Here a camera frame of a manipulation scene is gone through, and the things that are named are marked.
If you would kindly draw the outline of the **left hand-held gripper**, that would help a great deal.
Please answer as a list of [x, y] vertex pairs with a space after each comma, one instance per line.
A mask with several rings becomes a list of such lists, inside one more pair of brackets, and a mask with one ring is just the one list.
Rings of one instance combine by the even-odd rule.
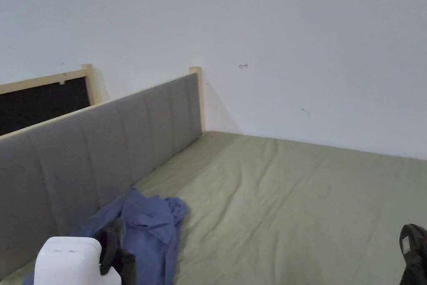
[[33, 283], [136, 285], [136, 257], [122, 250], [123, 234], [123, 221], [113, 219], [95, 232], [95, 239], [49, 238], [36, 258]]

